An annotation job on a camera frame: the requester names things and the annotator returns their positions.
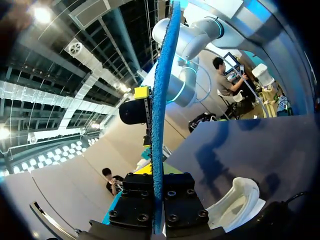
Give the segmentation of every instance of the person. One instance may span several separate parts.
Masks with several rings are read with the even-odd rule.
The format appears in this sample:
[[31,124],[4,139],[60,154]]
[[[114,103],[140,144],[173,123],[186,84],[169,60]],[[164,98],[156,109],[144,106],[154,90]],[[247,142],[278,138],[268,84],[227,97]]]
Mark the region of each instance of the person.
[[108,189],[112,195],[115,196],[123,190],[123,177],[118,175],[112,176],[112,172],[109,168],[102,169],[102,174],[108,180],[108,183],[106,184],[106,189]]
[[244,83],[244,80],[248,80],[247,75],[244,73],[241,79],[236,83],[232,84],[232,80],[229,81],[225,76],[226,71],[226,64],[224,60],[220,57],[216,57],[212,62],[214,68],[217,70],[216,75],[216,82],[217,82],[217,89],[220,93],[224,96],[235,96],[242,90],[242,96],[247,98],[250,102],[254,103],[256,101],[255,95],[251,92],[248,86]]

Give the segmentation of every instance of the white chair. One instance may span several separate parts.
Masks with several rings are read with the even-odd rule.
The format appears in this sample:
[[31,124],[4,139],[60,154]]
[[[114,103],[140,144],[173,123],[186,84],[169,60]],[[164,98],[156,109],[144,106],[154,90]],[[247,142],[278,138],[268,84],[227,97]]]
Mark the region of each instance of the white chair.
[[219,95],[222,99],[226,100],[229,104],[241,102],[241,101],[244,99],[244,97],[243,97],[242,94],[241,94],[242,92],[243,92],[243,91],[240,90],[239,93],[238,93],[237,95],[235,95],[235,96],[224,96],[224,95],[222,95],[222,93],[217,89],[218,95]]
[[242,177],[233,179],[229,192],[207,208],[210,229],[223,227],[227,233],[248,222],[266,203],[259,199],[259,194],[258,185],[253,180]]
[[244,98],[242,96],[243,91],[240,90],[239,93],[235,96],[224,96],[222,93],[217,89],[217,93],[219,97],[222,99],[224,104],[227,106],[227,109],[231,111],[232,115],[235,119],[239,119],[237,115],[237,103],[241,102]]

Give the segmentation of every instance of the black bag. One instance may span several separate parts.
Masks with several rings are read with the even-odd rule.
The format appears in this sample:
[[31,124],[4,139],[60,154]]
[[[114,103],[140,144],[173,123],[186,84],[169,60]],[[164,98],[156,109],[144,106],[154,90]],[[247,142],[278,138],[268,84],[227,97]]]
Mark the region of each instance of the black bag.
[[217,121],[216,115],[214,113],[202,113],[188,123],[189,132],[192,133],[200,122],[210,122],[211,119]]

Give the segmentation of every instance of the blue sponge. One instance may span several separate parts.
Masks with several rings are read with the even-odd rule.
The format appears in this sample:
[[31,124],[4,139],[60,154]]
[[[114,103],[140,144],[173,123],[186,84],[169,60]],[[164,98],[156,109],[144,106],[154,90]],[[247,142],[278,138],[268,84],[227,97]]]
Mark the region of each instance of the blue sponge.
[[152,175],[155,199],[153,230],[156,234],[161,233],[161,218],[163,207],[163,164],[162,150],[164,138],[164,124],[166,111],[166,96],[174,60],[180,20],[180,2],[173,1],[172,17],[168,24],[162,44],[161,55],[155,69],[153,101],[152,101],[152,128],[151,128],[151,155]]

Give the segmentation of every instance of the computer monitor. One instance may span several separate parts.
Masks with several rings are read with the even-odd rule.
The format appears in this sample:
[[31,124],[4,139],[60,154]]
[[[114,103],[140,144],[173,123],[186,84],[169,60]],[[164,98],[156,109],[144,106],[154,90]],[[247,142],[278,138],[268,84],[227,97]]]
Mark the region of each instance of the computer monitor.
[[225,73],[229,74],[233,68],[237,68],[240,63],[237,61],[237,59],[230,53],[228,52],[225,56],[224,59],[228,61],[228,63],[230,63],[232,66],[230,66],[226,61],[224,61],[225,64]]

